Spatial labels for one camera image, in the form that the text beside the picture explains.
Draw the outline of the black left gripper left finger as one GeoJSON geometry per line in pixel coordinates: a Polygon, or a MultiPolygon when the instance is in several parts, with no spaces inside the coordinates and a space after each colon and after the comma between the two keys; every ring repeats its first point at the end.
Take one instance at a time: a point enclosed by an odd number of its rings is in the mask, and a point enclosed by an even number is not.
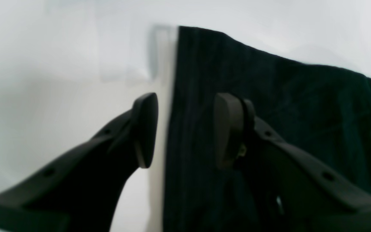
{"type": "Polygon", "coordinates": [[[109,232],[129,177],[151,166],[158,98],[138,97],[94,137],[0,193],[8,232],[109,232]]]}

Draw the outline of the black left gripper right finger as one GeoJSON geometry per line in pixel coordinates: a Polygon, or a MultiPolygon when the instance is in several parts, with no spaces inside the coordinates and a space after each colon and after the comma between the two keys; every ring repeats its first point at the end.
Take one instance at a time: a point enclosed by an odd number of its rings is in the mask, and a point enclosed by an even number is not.
{"type": "Polygon", "coordinates": [[[216,163],[239,170],[264,232],[371,232],[371,194],[283,140],[248,99],[214,98],[216,163]]]}

